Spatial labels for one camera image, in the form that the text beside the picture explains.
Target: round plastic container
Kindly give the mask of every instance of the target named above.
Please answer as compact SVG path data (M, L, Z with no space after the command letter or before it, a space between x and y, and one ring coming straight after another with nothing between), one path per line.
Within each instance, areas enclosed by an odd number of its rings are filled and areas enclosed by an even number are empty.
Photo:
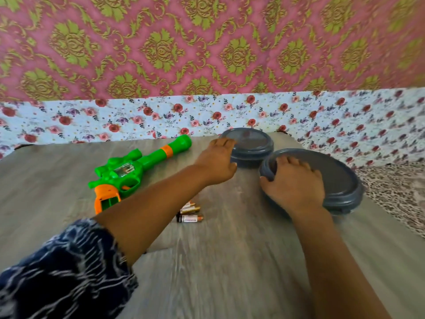
M238 167L258 167L273 152L273 140L264 132L252 128L235 128L225 131L221 138L236 140L231 161Z
M306 161L312 169L320 170L325 187L323 207L333 216L351 213L362 201L364 188L355 172L342 162L320 152L305 149L275 151L263 160L260 175L273 181L277 170L276 157L283 154Z

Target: leopard print fabric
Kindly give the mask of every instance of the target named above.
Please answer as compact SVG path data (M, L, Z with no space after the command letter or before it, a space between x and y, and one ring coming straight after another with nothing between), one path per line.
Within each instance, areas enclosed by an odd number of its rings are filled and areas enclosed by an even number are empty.
M366 194L394 218L425 238L425 163L356 170Z

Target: orange toy gun handle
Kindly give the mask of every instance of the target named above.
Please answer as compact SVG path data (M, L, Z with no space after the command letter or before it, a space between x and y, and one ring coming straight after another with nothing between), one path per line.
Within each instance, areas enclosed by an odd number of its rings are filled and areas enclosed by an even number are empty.
M120 193L113 185L99 185L94 188L94 192L96 193L94 200L96 215L121 201Z

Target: table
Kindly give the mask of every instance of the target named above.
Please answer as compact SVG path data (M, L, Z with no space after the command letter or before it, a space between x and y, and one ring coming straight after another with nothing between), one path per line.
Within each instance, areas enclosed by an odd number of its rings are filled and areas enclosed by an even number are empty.
M300 147L289 135L270 136L275 150ZM192 163L211 139L193 138L189 151L146 172L142 186ZM171 140L50 144L7 156L0 162L0 268L94 215L87 183L107 158L135 148L149 154ZM135 263L140 287L120 318L311 318L300 243L292 224L260 194L258 171L240 168L195 201L205 220L167 226ZM367 197L336 222L393 318L424 316L425 241Z

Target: hand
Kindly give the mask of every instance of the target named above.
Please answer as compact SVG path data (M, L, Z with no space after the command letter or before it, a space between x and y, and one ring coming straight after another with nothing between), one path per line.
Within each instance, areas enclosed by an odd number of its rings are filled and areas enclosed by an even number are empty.
M235 143L235 140L227 138L212 140L208 148L196 159L193 165L199 168L207 186L225 182L235 174L237 164L230 163Z
M294 157L279 156L276 162L278 170L274 181L269 182L266 177L260 177L264 192L291 217L322 208L325 189L320 171L311 170L307 162Z

